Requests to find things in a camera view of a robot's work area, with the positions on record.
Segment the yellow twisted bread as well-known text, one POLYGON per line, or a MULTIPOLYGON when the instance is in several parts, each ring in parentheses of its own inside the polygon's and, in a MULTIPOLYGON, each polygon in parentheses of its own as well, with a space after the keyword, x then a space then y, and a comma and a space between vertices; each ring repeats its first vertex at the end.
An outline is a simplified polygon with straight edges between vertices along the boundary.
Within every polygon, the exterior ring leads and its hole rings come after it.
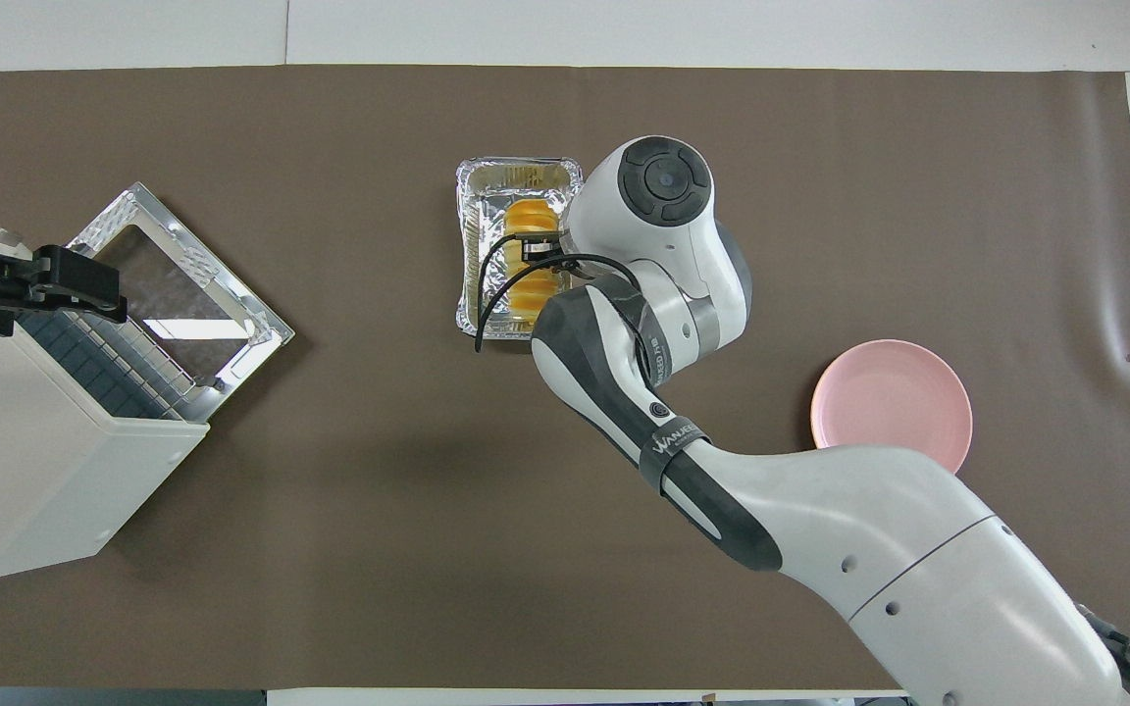
MULTIPOLYGON (((505 235, 521 233, 556 233, 559 215, 542 198, 522 198, 511 204, 505 213, 505 235)), ((521 239, 512 238, 502 246, 507 277, 514 277, 529 265, 521 261, 521 239)), ((508 316, 532 325, 546 300, 560 291, 560 274, 539 269, 511 287, 506 294, 508 316)))

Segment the metal oven rack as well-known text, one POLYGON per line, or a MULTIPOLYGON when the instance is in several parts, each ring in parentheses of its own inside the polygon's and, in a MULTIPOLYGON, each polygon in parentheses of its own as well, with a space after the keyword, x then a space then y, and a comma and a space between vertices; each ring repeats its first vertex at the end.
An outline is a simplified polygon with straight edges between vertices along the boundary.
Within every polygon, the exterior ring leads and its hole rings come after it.
POLYGON ((205 421, 200 387, 160 345, 124 325, 72 310, 21 312, 18 326, 108 415, 121 419, 205 421))

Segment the cream toaster oven body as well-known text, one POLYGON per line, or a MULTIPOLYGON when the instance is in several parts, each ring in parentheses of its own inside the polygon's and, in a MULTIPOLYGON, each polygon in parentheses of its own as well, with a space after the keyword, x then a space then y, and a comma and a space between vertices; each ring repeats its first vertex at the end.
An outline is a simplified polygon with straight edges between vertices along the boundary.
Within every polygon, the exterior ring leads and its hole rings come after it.
POLYGON ((0 578, 98 554, 207 433, 108 415, 15 325, 0 338, 0 578))

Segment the brown table mat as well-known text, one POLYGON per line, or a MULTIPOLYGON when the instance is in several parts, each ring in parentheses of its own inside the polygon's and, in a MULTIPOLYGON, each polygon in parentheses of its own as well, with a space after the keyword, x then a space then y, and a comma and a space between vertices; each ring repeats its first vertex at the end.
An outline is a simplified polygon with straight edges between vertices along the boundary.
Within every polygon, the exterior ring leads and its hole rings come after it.
POLYGON ((454 323, 466 158, 703 152, 744 335, 662 394, 810 448, 812 384, 916 341, 960 478, 1130 631, 1130 111, 1115 73, 278 66, 0 73, 0 227, 142 182, 295 339, 95 557, 0 579, 0 686, 887 689, 842 617, 731 563, 454 323))

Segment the silver glass oven door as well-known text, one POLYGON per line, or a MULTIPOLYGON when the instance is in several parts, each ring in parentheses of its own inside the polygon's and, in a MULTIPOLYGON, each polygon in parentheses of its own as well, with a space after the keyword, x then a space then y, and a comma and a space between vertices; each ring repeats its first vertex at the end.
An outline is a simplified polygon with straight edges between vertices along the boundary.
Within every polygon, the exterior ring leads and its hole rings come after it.
POLYGON ((223 406, 295 331, 142 183, 127 188, 69 249, 120 273, 124 325, 89 319, 123 361, 179 410, 223 406))

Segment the pink round plate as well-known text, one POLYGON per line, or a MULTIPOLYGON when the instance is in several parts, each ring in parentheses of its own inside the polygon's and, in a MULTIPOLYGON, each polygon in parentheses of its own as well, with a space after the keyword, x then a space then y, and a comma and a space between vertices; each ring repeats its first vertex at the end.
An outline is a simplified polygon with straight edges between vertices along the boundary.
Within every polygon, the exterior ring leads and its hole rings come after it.
POLYGON ((810 396, 816 447, 913 448, 958 474, 974 415, 963 380, 942 357, 914 341, 853 345, 822 371, 810 396))

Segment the silver foil tray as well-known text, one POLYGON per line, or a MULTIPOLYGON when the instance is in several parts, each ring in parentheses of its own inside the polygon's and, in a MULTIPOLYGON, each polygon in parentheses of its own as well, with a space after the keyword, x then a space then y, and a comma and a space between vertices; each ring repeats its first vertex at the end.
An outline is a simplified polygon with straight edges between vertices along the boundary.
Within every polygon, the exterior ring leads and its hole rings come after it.
MULTIPOLYGON (((555 218, 560 218, 580 188, 582 166, 574 158, 485 156, 458 166, 457 216, 466 249, 457 304, 459 330, 475 335, 485 305, 508 277, 525 268, 521 242, 499 244, 511 207, 525 200, 541 201, 555 218)), ((492 310, 484 339, 529 339, 537 314, 528 304, 541 304, 570 285, 570 276, 551 270, 525 277, 492 310), (525 305, 511 303, 514 298, 525 300, 525 305)))

